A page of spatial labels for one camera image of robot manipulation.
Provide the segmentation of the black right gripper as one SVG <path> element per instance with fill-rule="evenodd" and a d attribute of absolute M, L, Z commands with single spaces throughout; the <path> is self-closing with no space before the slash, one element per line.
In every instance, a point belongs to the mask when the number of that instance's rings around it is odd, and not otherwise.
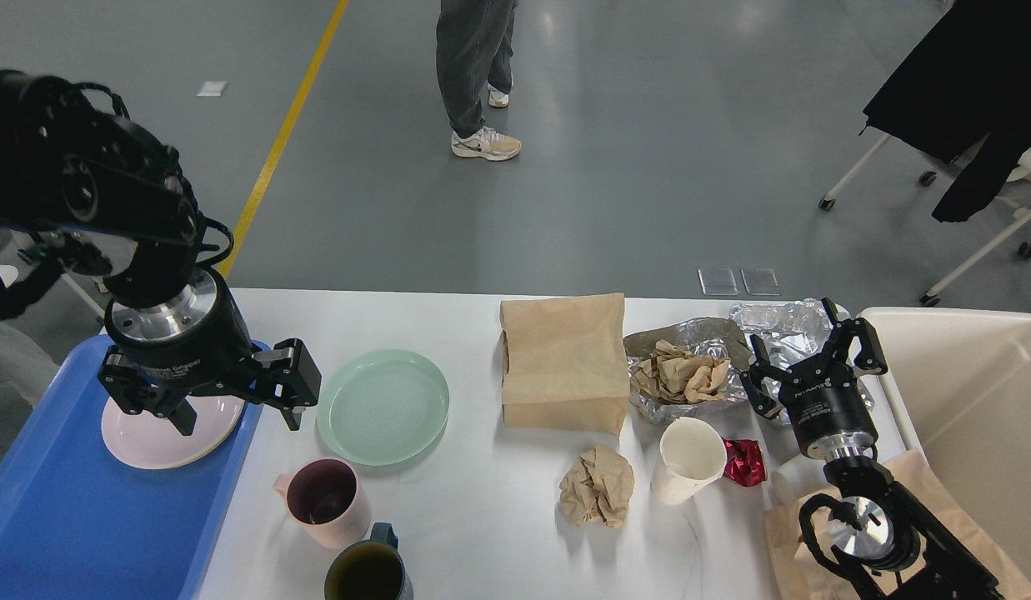
<path fill-rule="evenodd" d="M 805 457 L 858 456 L 874 447 L 878 432 L 858 394 L 857 378 L 882 375 L 888 364 L 871 322 L 864 316 L 840 319 L 830 297 L 823 297 L 821 304 L 831 323 L 821 360 L 798 362 L 784 378 L 784 369 L 771 363 L 763 339 L 752 334 L 753 357 L 740 381 L 759 416 L 775 419 L 785 406 Z M 779 384 L 779 401 L 770 395 L 766 380 Z"/>

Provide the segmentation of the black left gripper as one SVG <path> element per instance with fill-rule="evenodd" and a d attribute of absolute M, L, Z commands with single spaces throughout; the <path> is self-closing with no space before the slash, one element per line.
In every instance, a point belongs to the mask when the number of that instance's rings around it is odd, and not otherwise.
<path fill-rule="evenodd" d="M 123 413 L 167 418 L 190 437 L 198 413 L 188 396 L 233 395 L 274 408 L 291 432 L 318 405 L 322 375 L 305 342 L 253 344 L 214 268 L 188 267 L 174 278 L 131 268 L 104 282 L 112 295 L 104 314 L 111 345 L 97 379 Z"/>

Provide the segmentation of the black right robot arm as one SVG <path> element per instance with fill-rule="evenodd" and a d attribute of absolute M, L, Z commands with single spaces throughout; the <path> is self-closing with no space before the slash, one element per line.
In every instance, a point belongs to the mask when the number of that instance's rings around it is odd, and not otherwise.
<path fill-rule="evenodd" d="M 878 432 L 858 394 L 859 377 L 888 372 L 876 329 L 861 316 L 840 319 L 827 297 L 821 303 L 830 334 L 819 352 L 779 367 L 752 335 L 753 360 L 740 373 L 755 413 L 786 413 L 798 449 L 823 461 L 825 479 L 838 489 L 839 497 L 817 493 L 798 510 L 806 547 L 862 599 L 998 599 L 998 578 L 878 463 Z M 925 563 L 913 576 L 882 590 L 877 576 L 919 559 Z"/>

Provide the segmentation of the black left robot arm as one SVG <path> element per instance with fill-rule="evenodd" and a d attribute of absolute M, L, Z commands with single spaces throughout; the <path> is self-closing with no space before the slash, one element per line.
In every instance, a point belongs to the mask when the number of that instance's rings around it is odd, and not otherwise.
<path fill-rule="evenodd" d="M 67 271 L 110 293 L 112 345 L 97 378 L 126 414 L 192 434 L 188 398 L 270 406 L 296 432 L 321 373 L 302 339 L 252 341 L 215 266 L 236 238 L 206 216 L 175 147 L 100 84 L 0 71 L 0 228 L 27 234 L 33 270 L 0 278 L 0 320 L 23 315 Z"/>

